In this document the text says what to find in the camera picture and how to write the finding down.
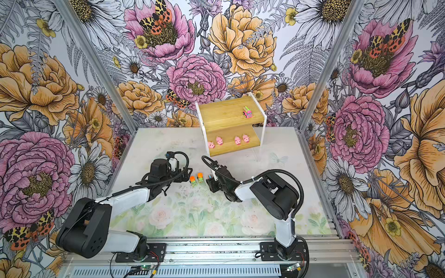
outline pig figurine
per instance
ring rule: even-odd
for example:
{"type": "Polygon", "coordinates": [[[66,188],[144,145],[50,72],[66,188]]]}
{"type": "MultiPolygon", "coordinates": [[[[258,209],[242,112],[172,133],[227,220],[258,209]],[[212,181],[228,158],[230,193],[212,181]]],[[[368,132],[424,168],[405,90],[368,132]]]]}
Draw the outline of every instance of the pig figurine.
{"type": "Polygon", "coordinates": [[[222,145],[223,144],[223,139],[221,137],[216,137],[216,142],[218,143],[218,145],[222,145]]]}
{"type": "Polygon", "coordinates": [[[238,136],[235,136],[235,144],[241,145],[241,139],[238,136]]]}

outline pink peony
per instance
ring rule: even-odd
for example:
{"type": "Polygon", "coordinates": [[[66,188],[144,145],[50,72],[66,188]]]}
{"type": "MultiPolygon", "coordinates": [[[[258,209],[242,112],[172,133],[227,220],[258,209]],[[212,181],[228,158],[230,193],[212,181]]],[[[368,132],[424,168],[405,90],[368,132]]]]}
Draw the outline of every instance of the pink peony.
{"type": "Polygon", "coordinates": [[[369,52],[369,39],[372,36],[391,34],[396,25],[390,27],[389,23],[382,25],[379,21],[372,20],[359,36],[359,41],[353,46],[354,53],[351,57],[351,64],[347,72],[348,83],[353,88],[358,88],[365,94],[373,94],[377,98],[389,95],[400,86],[409,76],[416,63],[410,63],[413,56],[411,52],[417,41],[417,36],[411,38],[413,34],[413,21],[405,33],[405,42],[395,52],[383,50],[377,58],[371,58],[369,52]]]}
{"type": "Polygon", "coordinates": [[[68,209],[69,168],[74,155],[68,146],[46,133],[28,132],[19,140],[0,142],[0,228],[36,223],[54,210],[59,217],[68,209]]]}
{"type": "Polygon", "coordinates": [[[371,96],[348,96],[336,113],[333,157],[342,157],[354,165],[358,173],[376,166],[389,143],[389,130],[384,125],[385,112],[371,96]]]}
{"type": "Polygon", "coordinates": [[[155,4],[151,7],[142,7],[142,10],[134,7],[134,10],[126,9],[124,12],[125,28],[129,39],[134,40],[136,48],[143,51],[149,61],[163,63],[166,60],[178,59],[183,54],[193,51],[195,40],[195,27],[192,20],[183,16],[179,6],[174,7],[166,0],[167,9],[171,11],[171,23],[168,23],[158,35],[145,32],[140,21],[152,17],[155,4]]]}
{"type": "Polygon", "coordinates": [[[196,110],[195,101],[208,103],[226,94],[223,70],[217,63],[208,62],[201,56],[183,56],[166,73],[170,79],[170,89],[179,98],[188,100],[192,110],[196,110]]]}

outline white table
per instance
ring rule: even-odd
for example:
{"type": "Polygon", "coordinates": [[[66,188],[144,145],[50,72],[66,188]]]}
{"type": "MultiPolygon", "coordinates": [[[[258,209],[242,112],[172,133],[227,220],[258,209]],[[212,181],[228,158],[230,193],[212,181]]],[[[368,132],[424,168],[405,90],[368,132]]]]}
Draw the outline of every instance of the white table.
{"type": "MultiPolygon", "coordinates": [[[[211,170],[202,162],[206,154],[199,128],[139,129],[117,175],[112,192],[140,181],[150,171],[155,158],[167,151],[183,151],[190,159],[195,177],[211,170]]],[[[185,160],[177,156],[180,167],[185,160]]],[[[293,173],[304,188],[304,203],[295,217],[297,234],[329,234],[326,220],[309,168],[293,128],[266,129],[261,147],[215,156],[237,180],[246,180],[268,169],[293,173]]],[[[280,175],[290,184],[292,179],[280,175]]],[[[172,183],[167,196],[133,207],[112,220],[114,230],[131,230],[147,237],[260,236],[275,234],[272,216],[257,200],[228,201],[219,191],[212,193],[205,183],[192,187],[189,182],[172,183]]]]}

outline pink pig toy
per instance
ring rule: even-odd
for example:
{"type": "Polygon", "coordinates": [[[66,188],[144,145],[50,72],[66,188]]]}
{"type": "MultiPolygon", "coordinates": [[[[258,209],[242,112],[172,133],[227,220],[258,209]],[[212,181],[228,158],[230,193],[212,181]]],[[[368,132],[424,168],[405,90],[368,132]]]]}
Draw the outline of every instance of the pink pig toy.
{"type": "Polygon", "coordinates": [[[216,137],[216,142],[218,143],[218,145],[222,145],[223,144],[223,139],[221,137],[216,137]]]}

